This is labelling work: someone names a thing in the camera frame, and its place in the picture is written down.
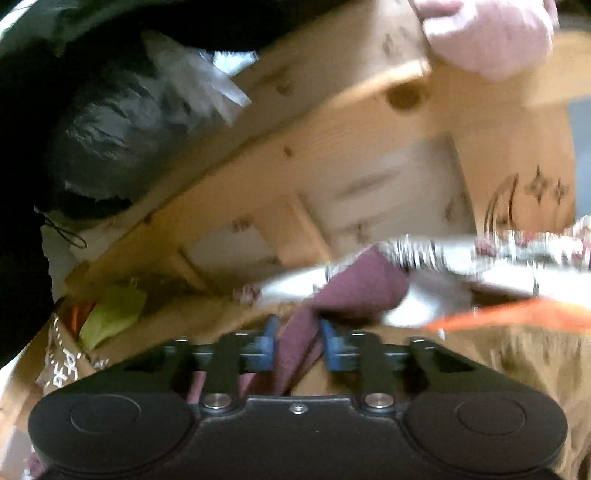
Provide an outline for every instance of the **purple cloth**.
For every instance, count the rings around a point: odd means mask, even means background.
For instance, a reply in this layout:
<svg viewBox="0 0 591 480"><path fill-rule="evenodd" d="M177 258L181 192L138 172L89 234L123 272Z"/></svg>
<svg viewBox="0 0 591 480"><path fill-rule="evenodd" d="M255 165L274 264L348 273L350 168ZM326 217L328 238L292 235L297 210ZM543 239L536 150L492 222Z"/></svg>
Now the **purple cloth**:
<svg viewBox="0 0 591 480"><path fill-rule="evenodd" d="M360 320L396 307L408 286L403 270L375 248L367 250L295 311L279 333L274 371L241 376L240 392L284 395L322 355L321 315L342 318L354 327ZM204 378L203 372L196 372L189 402L199 400Z"/></svg>

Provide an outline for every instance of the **green cloth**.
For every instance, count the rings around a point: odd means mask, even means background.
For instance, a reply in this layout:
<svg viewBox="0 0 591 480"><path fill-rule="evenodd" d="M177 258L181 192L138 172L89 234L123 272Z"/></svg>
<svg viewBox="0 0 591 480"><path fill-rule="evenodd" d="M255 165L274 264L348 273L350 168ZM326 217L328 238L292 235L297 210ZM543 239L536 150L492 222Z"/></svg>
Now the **green cloth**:
<svg viewBox="0 0 591 480"><path fill-rule="evenodd" d="M107 288L80 330L83 350L89 352L103 340L132 326L142 313L146 298L146 292L133 287Z"/></svg>

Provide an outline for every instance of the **orange object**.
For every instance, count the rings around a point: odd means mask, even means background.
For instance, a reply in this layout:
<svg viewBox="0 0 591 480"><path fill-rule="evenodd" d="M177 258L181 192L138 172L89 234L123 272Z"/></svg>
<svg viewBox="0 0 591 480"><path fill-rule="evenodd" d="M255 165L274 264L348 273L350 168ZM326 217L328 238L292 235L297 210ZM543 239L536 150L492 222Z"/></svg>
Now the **orange object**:
<svg viewBox="0 0 591 480"><path fill-rule="evenodd" d="M95 301L80 301L72 305L67 318L63 319L63 323L68 327L75 338L84 325L84 322L90 315L90 312L96 305Z"/></svg>
<svg viewBox="0 0 591 480"><path fill-rule="evenodd" d="M436 320L425 328L436 332L503 325L534 325L562 332L591 333L591 310L556 300L534 299L457 314Z"/></svg>

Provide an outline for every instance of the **plastic bag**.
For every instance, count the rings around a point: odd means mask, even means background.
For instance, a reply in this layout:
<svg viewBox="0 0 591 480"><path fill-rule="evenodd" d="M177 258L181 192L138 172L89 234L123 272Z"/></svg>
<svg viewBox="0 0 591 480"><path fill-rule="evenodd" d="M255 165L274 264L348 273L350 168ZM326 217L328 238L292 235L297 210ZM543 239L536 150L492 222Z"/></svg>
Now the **plastic bag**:
<svg viewBox="0 0 591 480"><path fill-rule="evenodd" d="M258 60L255 51L231 52L217 51L213 54L213 64L230 77L241 72Z"/></svg>
<svg viewBox="0 0 591 480"><path fill-rule="evenodd" d="M54 204L74 219L127 208L187 140L220 119L231 124L249 103L200 50L142 37L77 91L51 136Z"/></svg>

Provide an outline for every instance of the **star decoration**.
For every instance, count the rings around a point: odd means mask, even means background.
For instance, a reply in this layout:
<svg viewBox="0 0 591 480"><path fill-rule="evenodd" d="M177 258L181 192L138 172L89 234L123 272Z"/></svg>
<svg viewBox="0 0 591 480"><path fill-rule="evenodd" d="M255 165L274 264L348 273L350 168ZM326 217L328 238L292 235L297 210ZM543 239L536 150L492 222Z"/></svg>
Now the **star decoration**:
<svg viewBox="0 0 591 480"><path fill-rule="evenodd" d="M562 202L562 200L564 199L564 197L566 197L569 193L569 187L566 185L563 185L561 180L558 179L558 183L556 184L556 187L554 187L554 198L556 199L556 202L560 205L560 202Z"/></svg>
<svg viewBox="0 0 591 480"><path fill-rule="evenodd" d="M540 205L542 203L542 197L544 196L545 191L548 190L549 186L550 179L542 175L540 166L538 165L534 179L525 186L525 192L533 195L535 199L538 200L538 205Z"/></svg>

